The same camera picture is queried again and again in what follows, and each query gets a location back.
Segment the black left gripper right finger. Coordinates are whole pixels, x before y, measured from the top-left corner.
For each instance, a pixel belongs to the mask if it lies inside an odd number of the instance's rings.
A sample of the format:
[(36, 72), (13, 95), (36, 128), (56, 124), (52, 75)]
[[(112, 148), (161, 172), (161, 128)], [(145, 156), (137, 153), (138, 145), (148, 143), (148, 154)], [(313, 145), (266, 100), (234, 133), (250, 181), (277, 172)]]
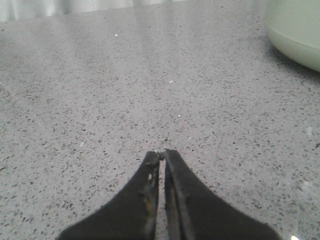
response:
[(165, 210), (171, 240), (279, 240), (268, 224), (214, 194), (176, 150), (166, 149)]

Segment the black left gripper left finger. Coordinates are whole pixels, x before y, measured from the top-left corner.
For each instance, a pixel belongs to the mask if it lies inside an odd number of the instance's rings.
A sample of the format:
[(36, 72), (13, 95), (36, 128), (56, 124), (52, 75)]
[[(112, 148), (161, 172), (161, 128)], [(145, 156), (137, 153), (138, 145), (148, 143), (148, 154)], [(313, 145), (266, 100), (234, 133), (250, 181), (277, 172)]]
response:
[(63, 230), (60, 240), (153, 240), (159, 202), (158, 153), (146, 153), (128, 183), (99, 210)]

